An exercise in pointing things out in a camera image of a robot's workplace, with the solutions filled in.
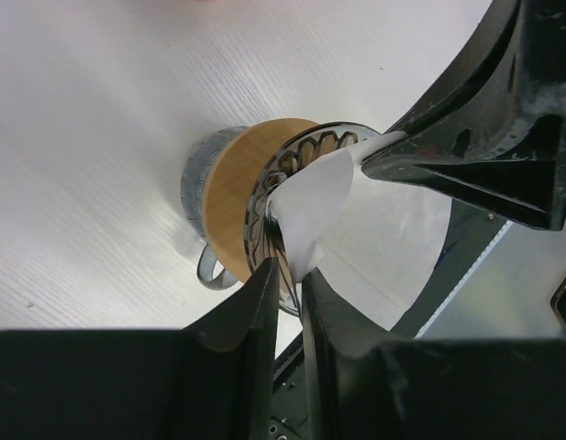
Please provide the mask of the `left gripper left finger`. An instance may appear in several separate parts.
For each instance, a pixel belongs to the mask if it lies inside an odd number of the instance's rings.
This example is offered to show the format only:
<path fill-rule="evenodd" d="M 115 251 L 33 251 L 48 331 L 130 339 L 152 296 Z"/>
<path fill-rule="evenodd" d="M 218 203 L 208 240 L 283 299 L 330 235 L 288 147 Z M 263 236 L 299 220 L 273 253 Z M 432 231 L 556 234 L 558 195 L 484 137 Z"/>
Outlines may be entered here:
<path fill-rule="evenodd" d="M 0 439 L 264 439 L 279 265 L 181 330 L 0 331 Z"/>

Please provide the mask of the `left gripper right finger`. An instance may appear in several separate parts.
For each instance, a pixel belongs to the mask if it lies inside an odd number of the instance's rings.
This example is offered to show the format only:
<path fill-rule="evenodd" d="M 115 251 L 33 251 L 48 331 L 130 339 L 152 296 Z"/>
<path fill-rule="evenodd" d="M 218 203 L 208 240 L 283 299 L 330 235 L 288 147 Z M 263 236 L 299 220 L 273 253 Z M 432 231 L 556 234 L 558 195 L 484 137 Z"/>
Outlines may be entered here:
<path fill-rule="evenodd" d="M 302 284 L 315 439 L 566 439 L 566 340 L 415 340 Z"/>

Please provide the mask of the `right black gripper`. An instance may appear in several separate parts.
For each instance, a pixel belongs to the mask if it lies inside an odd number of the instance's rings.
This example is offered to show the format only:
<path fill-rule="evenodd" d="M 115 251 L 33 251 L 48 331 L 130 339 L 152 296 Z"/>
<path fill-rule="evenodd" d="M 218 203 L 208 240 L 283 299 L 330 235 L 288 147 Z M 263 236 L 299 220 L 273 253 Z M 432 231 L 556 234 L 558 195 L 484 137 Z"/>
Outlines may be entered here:
<path fill-rule="evenodd" d="M 566 1 L 493 1 L 447 69 L 391 131 L 419 133 L 468 103 L 505 55 L 494 159 L 415 137 L 364 160 L 378 181 L 424 187 L 534 229 L 566 229 Z"/>

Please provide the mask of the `grey ribbed dripper cone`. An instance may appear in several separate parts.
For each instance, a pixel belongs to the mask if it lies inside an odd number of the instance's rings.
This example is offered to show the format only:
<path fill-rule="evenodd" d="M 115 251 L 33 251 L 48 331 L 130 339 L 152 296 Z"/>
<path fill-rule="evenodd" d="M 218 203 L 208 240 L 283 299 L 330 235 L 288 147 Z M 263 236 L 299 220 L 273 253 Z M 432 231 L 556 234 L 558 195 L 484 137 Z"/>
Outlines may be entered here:
<path fill-rule="evenodd" d="M 376 146 L 379 132 L 362 124 L 310 126 L 278 141 L 246 205 L 243 247 L 250 270 L 279 261 L 279 306 L 302 313 L 299 284 L 323 254 L 318 237 L 340 213 L 356 167 Z"/>

